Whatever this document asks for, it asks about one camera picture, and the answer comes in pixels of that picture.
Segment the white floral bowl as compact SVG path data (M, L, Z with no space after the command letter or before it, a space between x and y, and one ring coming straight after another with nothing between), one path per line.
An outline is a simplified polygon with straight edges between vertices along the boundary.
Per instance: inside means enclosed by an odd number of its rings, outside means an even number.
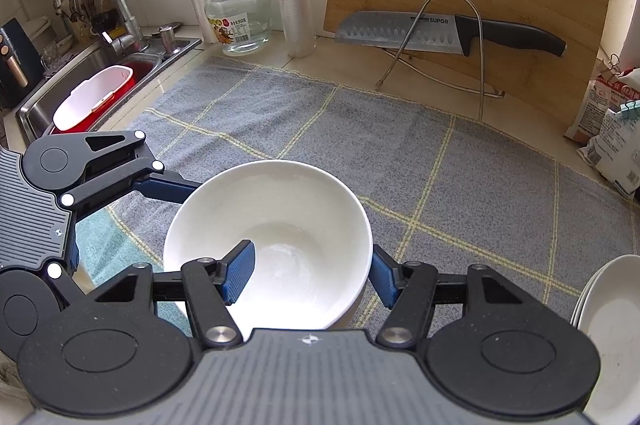
M229 312L243 335L348 324L367 282L373 239L366 212L343 182L290 160L217 174L172 219L164 268L220 259L242 240L255 245L255 268Z

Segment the white plate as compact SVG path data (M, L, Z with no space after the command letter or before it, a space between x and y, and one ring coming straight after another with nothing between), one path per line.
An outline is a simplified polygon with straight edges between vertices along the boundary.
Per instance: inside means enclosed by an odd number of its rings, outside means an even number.
M639 257L609 261L587 282L570 323L597 347L601 370L586 416L597 424L639 422Z

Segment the chrome kitchen faucet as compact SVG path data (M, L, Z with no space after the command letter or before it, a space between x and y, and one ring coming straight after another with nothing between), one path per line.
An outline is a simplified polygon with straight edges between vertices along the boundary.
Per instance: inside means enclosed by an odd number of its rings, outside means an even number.
M101 36L119 55L144 50L145 42L137 19L125 0L68 0L70 21L87 22L91 33ZM65 15L63 0L53 0L53 9Z

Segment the stainless steel sink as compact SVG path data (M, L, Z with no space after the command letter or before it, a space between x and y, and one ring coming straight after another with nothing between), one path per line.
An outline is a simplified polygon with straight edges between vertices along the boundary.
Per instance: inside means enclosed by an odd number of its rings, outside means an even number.
M96 41L43 81L16 112L27 143L51 132L95 130L134 93L202 43L198 38L174 41L167 51L158 38L145 39L138 52L119 55Z

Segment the red white basin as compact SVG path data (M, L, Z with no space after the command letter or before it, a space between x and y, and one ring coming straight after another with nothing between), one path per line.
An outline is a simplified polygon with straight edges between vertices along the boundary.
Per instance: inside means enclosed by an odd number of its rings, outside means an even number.
M81 82L53 114L52 133L88 131L153 70L148 60L111 65Z

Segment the grey checked table mat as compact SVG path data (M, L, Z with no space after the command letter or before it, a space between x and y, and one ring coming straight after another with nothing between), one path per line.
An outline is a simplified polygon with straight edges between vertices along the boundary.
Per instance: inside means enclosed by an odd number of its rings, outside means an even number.
M447 273L487 263L560 315L594 271L639 249L638 206L556 160L477 122L283 70L213 58L134 128L196 182L262 160L319 168L356 195L396 260ZM81 221L91 280L140 261L165 270L180 206L131 193ZM366 282L349 322L376 330L384 318Z

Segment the glass jar with green lid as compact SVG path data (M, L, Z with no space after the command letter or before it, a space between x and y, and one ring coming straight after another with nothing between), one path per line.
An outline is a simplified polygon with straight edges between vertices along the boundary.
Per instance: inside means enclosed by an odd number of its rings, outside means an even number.
M204 11L225 55L247 55L269 41L270 0L207 0Z

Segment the white clipped food bag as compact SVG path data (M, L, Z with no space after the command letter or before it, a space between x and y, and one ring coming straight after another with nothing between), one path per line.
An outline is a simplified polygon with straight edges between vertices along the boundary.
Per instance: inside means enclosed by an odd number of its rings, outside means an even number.
M580 157L623 196L639 189L639 101L604 114L600 132L578 150Z

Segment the red white salt bag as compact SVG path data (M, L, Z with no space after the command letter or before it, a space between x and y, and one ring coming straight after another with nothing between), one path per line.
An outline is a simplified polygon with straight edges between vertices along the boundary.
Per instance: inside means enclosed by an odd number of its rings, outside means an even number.
M597 59L578 113L564 137L586 144L600 132L608 110L618 112L623 103L638 99L638 67L622 70L616 60Z

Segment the black handled kitchen knife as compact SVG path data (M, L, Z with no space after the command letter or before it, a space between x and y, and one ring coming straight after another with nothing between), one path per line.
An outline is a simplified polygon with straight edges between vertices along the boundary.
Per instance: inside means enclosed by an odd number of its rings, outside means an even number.
M339 44L464 56L471 53L472 41L480 37L503 47L555 56L562 56L566 48L566 42L548 30L505 21L477 21L466 15L359 11L341 21L335 32Z

